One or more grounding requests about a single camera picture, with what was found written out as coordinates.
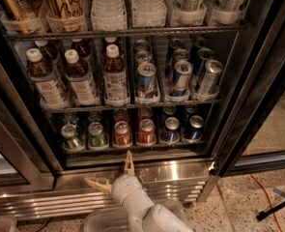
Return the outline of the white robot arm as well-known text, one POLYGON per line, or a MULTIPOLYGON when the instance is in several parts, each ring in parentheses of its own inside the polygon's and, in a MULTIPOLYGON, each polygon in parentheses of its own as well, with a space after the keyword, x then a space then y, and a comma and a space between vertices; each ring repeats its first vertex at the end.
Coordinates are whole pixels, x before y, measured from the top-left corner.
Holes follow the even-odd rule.
POLYGON ((85 182, 108 194, 127 213, 130 232, 193 232, 180 218, 163 205, 156 204, 142 188, 131 151, 127 151, 124 173, 113 184, 108 180, 85 178, 85 182))

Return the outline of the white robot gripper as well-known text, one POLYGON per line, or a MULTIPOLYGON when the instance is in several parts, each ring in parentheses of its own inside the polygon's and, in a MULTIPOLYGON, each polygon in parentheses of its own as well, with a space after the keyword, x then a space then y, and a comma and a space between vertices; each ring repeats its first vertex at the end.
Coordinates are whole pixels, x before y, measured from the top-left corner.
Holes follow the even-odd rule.
POLYGON ((142 188, 135 175, 131 151, 127 151, 124 172, 126 174, 115 180, 113 185, 106 179, 103 183, 99 180, 86 178, 85 182, 92 188, 108 194, 120 204, 130 217, 144 217, 155 205, 152 199, 142 188))

